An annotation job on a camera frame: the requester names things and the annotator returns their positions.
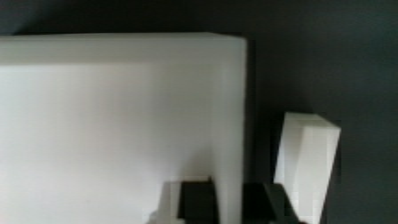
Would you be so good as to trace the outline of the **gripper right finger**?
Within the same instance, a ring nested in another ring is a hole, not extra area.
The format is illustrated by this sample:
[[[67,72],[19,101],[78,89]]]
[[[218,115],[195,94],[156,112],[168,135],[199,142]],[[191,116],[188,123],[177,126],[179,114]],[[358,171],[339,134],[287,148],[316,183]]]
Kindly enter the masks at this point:
[[[307,224],[298,220],[280,184],[243,185],[243,224]]]

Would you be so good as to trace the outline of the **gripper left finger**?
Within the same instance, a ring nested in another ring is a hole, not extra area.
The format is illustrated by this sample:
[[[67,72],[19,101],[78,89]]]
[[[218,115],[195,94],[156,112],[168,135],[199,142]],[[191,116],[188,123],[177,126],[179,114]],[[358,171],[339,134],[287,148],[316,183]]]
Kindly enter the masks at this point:
[[[211,182],[183,182],[177,218],[184,224],[216,224],[216,194]]]

